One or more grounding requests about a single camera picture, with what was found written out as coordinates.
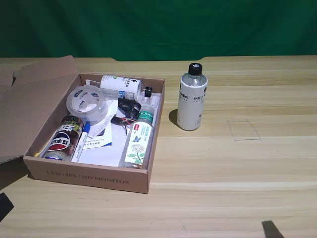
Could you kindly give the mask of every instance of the black bottle cap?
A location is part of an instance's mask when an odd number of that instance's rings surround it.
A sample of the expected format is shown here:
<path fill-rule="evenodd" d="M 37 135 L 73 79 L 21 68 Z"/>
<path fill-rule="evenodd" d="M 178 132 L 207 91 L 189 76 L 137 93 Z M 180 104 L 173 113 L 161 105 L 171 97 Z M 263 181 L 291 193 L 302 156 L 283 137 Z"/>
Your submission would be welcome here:
<path fill-rule="evenodd" d="M 144 96 L 150 98 L 152 96 L 152 87 L 145 87 Z"/>
<path fill-rule="evenodd" d="M 191 75 L 201 75 L 203 66 L 200 63 L 191 63 L 188 68 L 188 73 Z"/>

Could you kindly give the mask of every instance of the blue pen cap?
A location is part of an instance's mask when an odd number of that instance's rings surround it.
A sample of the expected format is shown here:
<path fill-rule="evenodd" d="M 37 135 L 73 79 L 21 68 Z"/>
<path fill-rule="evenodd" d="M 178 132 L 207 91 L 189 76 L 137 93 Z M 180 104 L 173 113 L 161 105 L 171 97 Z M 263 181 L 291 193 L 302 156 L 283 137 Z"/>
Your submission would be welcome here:
<path fill-rule="evenodd" d="M 87 133 L 88 133 L 89 130 L 90 130 L 90 123 L 87 122 L 87 123 L 84 125 L 83 132 L 87 132 Z"/>

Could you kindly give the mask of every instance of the box lid flap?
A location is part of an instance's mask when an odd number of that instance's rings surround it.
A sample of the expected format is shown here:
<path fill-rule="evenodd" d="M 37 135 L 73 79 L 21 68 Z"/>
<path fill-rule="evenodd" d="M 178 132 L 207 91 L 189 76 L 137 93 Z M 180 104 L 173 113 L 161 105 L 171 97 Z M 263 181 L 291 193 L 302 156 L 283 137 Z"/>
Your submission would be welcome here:
<path fill-rule="evenodd" d="M 0 100 L 0 163 L 25 155 L 77 74 L 14 86 Z"/>
<path fill-rule="evenodd" d="M 71 74 L 78 74 L 75 61 L 73 56 L 65 56 L 22 67 L 14 85 L 45 81 Z"/>
<path fill-rule="evenodd" d="M 1 86 L 12 86 L 13 84 L 13 69 L 2 69 L 0 70 L 0 85 Z"/>
<path fill-rule="evenodd" d="M 0 99 L 13 84 L 13 69 L 0 70 Z"/>

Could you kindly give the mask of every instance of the marker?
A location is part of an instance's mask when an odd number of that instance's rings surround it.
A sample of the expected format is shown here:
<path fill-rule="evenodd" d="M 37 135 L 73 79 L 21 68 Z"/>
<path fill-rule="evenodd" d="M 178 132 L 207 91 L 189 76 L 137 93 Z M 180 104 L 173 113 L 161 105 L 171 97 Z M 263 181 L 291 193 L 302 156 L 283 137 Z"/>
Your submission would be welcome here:
<path fill-rule="evenodd" d="M 90 130 L 90 123 L 86 123 L 84 128 L 83 128 L 83 132 L 81 133 L 81 136 L 80 136 L 79 142 L 77 144 L 76 150 L 74 152 L 73 158 L 71 159 L 72 162 L 79 161 L 81 153 L 83 152 L 83 148 L 84 148 L 89 130 Z"/>

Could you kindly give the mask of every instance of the white paper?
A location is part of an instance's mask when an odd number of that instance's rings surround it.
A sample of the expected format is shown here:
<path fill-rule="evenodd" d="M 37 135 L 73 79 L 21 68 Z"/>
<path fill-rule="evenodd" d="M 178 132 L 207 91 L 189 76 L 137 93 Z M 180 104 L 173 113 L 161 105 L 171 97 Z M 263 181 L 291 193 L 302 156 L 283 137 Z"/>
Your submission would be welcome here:
<path fill-rule="evenodd" d="M 156 125 L 156 119 L 158 117 L 159 100 L 161 97 L 160 93 L 152 93 L 151 105 L 155 108 L 155 116 L 153 121 L 153 126 Z M 124 117 L 124 114 L 117 110 L 118 117 Z M 112 128 L 112 145 L 104 146 L 93 149 L 83 150 L 80 163 L 94 164 L 94 165 L 104 165 L 104 166 L 114 166 L 119 165 L 121 154 L 127 139 L 125 130 L 120 125 L 111 124 Z"/>
<path fill-rule="evenodd" d="M 106 117 L 98 124 L 91 126 L 90 131 L 88 133 L 88 137 L 90 139 L 94 139 L 94 137 L 99 135 L 110 123 L 113 116 L 117 113 L 118 100 L 108 100 L 107 105 L 108 105 L 108 112 Z"/>
<path fill-rule="evenodd" d="M 103 146 L 111 146 L 111 145 L 112 145 L 112 130 L 111 130 L 111 123 L 108 123 L 108 125 L 99 135 L 97 135 L 93 139 L 89 137 L 86 139 L 84 150 L 97 148 L 97 147 L 103 147 Z"/>

